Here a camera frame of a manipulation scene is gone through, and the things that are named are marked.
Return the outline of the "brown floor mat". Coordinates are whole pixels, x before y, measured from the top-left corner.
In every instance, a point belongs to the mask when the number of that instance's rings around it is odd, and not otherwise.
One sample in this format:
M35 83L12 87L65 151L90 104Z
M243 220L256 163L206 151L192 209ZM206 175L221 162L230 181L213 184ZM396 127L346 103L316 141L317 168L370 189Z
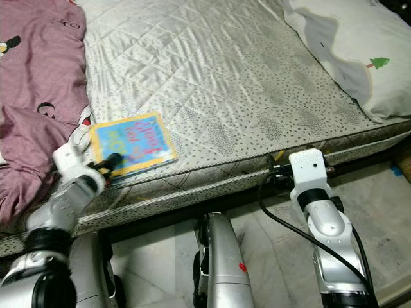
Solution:
M394 155L393 161L406 180L411 183L411 148L400 150Z

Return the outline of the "colourful children's book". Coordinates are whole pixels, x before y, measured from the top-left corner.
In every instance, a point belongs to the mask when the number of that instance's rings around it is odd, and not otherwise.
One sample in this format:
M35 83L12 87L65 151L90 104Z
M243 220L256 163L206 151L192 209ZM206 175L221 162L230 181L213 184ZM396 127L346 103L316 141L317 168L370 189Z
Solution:
M95 162L104 161L111 153L123 156L110 178L147 172L177 161L177 150L159 112L91 126L90 142Z

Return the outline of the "silver right robot leg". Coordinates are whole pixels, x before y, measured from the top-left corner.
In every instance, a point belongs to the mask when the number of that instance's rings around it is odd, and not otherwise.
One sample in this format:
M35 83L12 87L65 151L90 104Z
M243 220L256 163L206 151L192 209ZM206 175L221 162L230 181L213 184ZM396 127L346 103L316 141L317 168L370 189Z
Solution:
M249 273L230 219L204 214L195 225L194 308L255 308Z

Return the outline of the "pink cartoon mouse blanket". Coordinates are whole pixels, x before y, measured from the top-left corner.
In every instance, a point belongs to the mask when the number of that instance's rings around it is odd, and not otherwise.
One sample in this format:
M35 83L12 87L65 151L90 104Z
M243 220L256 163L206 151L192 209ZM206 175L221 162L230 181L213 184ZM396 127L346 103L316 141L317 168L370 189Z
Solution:
M85 13L76 0L0 0L0 215L8 226L52 187L52 154L84 150Z

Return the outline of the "silver left robot leg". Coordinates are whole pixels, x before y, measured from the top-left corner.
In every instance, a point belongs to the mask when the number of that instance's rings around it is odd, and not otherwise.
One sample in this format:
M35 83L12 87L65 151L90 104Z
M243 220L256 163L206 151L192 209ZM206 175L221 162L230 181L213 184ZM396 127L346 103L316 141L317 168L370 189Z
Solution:
M69 267L76 288L76 308L125 308L123 285L110 263L113 254L111 243L99 232L74 239Z

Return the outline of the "grey quilted mattress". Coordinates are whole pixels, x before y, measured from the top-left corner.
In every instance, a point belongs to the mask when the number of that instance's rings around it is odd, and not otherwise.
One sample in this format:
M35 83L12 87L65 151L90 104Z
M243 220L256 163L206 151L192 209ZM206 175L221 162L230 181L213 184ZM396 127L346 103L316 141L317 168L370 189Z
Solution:
M279 0L76 3L94 124L159 112L177 150L176 162L112 182L79 234L248 189L269 153L318 148L336 164L411 135L411 121L378 124L361 111L285 23ZM2 256L22 250L38 202L2 226Z

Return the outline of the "white pillow with tree print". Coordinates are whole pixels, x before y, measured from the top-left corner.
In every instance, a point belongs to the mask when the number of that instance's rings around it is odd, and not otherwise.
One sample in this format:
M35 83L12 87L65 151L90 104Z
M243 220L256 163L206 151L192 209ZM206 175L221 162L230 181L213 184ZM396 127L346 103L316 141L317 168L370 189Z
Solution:
M286 23L376 123L411 120L411 26L378 0L279 0Z

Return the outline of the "silver robot leg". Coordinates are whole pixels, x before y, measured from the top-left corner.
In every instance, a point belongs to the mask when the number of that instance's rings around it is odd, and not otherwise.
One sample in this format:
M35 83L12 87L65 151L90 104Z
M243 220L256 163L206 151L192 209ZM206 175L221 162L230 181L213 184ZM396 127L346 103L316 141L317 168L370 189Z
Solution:
M194 308L255 308L249 273L230 219L204 214L195 225Z
M76 288L76 308L125 308L123 285L110 263L113 254L111 243L99 232L74 239L69 267Z

